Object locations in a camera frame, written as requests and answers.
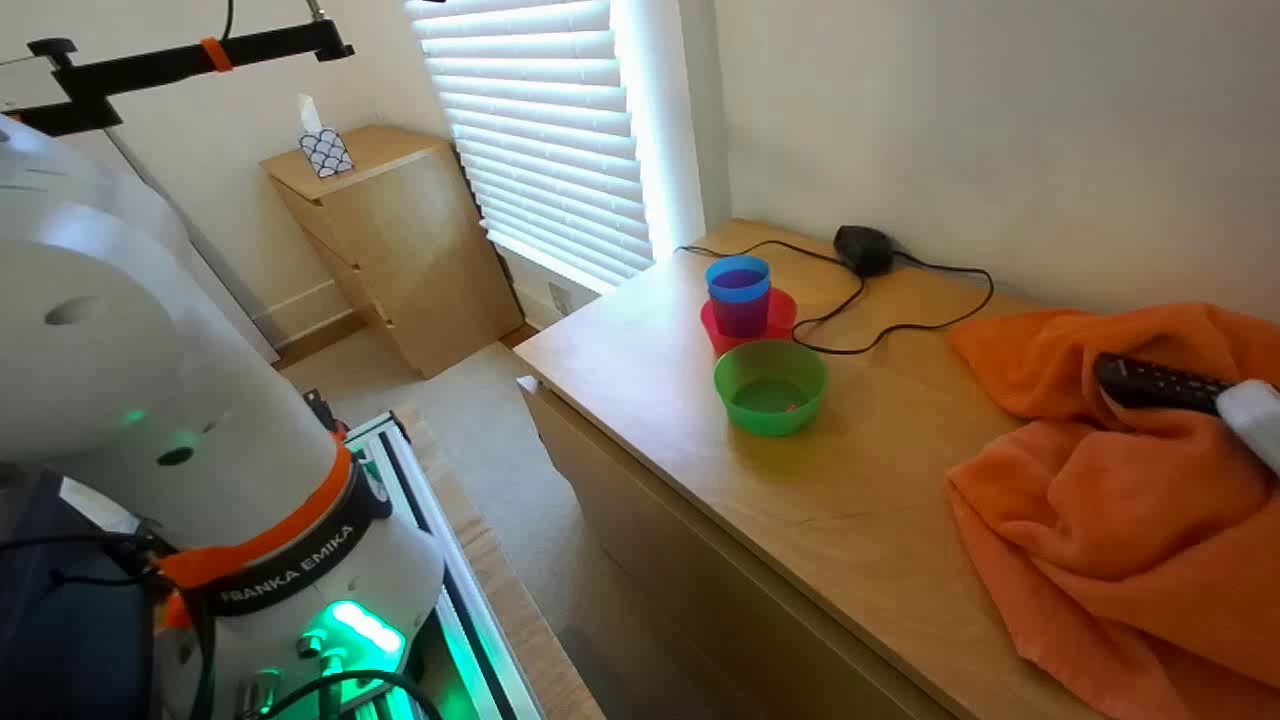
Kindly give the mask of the blue and purple cups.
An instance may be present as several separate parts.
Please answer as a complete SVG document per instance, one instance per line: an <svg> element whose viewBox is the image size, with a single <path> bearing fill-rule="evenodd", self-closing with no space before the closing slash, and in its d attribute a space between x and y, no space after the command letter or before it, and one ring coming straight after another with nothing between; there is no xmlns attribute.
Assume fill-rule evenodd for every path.
<svg viewBox="0 0 1280 720"><path fill-rule="evenodd" d="M723 254L705 270L708 304L723 336L760 336L766 325L766 262L755 254Z"/></svg>

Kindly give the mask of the green plastic bowl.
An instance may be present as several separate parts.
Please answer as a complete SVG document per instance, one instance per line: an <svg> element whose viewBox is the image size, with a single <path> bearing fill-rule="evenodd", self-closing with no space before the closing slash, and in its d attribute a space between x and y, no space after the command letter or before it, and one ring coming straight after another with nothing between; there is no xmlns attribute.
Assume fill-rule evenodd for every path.
<svg viewBox="0 0 1280 720"><path fill-rule="evenodd" d="M793 339L751 339L711 362L711 387L737 426L795 436L822 404L829 369Z"/></svg>

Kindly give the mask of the pink plastic bowl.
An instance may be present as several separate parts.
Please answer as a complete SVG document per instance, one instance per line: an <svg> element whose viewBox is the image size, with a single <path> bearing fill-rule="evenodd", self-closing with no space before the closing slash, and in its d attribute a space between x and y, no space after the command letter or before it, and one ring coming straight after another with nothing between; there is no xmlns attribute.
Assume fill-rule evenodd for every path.
<svg viewBox="0 0 1280 720"><path fill-rule="evenodd" d="M762 290L751 304L699 304L699 325L715 356L751 339L789 339L795 325L795 299L780 287Z"/></svg>

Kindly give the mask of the wooden chest of drawers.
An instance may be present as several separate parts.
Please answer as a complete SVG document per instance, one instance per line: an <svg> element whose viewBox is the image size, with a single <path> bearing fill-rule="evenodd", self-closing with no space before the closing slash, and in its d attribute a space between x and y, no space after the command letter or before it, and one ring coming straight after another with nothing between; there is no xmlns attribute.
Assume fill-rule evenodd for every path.
<svg viewBox="0 0 1280 720"><path fill-rule="evenodd" d="M784 441L711 387L705 262L751 248L819 325L829 394ZM901 262L857 280L833 248L732 220L521 343L537 431L615 567L755 715L1086 720L1010 652L943 471L1008 431L941 325L1008 304Z"/></svg>

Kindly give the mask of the black computer mouse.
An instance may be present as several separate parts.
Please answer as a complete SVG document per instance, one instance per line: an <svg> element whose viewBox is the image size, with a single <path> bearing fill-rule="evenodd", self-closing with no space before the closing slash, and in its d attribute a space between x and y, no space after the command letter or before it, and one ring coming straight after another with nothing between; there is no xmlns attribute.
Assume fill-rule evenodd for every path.
<svg viewBox="0 0 1280 720"><path fill-rule="evenodd" d="M842 223L833 234L835 254L861 280L885 275L892 268L892 239L878 229Z"/></svg>

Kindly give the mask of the small wooden side cabinet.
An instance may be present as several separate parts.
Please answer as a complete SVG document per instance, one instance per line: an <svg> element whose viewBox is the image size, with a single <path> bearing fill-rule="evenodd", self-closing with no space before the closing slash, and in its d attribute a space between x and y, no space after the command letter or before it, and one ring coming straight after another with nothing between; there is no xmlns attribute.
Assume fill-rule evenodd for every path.
<svg viewBox="0 0 1280 720"><path fill-rule="evenodd" d="M522 317L451 144L407 129L344 144L344 175L320 179L300 152L262 158L262 175L358 317L414 377L512 336Z"/></svg>

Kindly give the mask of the white window blinds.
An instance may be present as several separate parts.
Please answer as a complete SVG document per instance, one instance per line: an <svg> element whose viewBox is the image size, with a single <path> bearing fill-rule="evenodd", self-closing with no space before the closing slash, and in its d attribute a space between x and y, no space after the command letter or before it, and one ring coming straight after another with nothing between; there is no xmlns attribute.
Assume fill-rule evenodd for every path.
<svg viewBox="0 0 1280 720"><path fill-rule="evenodd" d="M607 0L404 0L487 234L607 290L652 262Z"/></svg>

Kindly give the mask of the patterned tissue box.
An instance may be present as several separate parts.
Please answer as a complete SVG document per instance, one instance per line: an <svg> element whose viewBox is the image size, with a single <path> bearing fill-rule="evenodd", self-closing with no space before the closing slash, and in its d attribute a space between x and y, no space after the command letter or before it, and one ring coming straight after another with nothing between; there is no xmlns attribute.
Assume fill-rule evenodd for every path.
<svg viewBox="0 0 1280 720"><path fill-rule="evenodd" d="M294 115L300 115L300 152L304 158L313 164L313 170L320 179L331 179L331 175L344 175L350 170L350 152L344 144L339 131L331 131L323 121L320 121L320 108L313 96L300 96L294 100Z"/></svg>

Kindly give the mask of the black remote control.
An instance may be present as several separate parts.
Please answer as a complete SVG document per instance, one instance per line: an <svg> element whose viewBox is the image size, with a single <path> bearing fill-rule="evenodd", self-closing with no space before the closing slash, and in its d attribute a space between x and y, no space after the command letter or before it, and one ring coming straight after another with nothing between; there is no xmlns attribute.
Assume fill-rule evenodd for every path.
<svg viewBox="0 0 1280 720"><path fill-rule="evenodd" d="M1222 385L1213 377L1174 370L1169 362L1148 362L1115 350L1097 356L1090 377L1104 387L1104 394L1125 408L1216 410L1216 394L1222 393Z"/></svg>

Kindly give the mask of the orange towel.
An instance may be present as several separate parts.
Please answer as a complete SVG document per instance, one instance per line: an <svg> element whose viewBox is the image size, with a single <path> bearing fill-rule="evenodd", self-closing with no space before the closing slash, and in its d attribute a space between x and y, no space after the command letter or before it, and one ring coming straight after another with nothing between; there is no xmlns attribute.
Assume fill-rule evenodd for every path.
<svg viewBox="0 0 1280 720"><path fill-rule="evenodd" d="M1020 661L1106 720L1280 720L1280 492L1213 417L1120 408L1104 350L1280 381L1280 328L1216 304L967 318L948 346L1016 419L948 471Z"/></svg>

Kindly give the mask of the white object on towel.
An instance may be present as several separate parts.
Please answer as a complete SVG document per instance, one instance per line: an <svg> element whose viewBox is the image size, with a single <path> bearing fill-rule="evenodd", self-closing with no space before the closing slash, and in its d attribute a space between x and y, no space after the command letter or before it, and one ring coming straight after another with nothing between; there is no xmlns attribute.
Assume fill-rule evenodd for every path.
<svg viewBox="0 0 1280 720"><path fill-rule="evenodd" d="M1280 393L1264 381L1242 381L1216 394L1216 410L1280 475Z"/></svg>

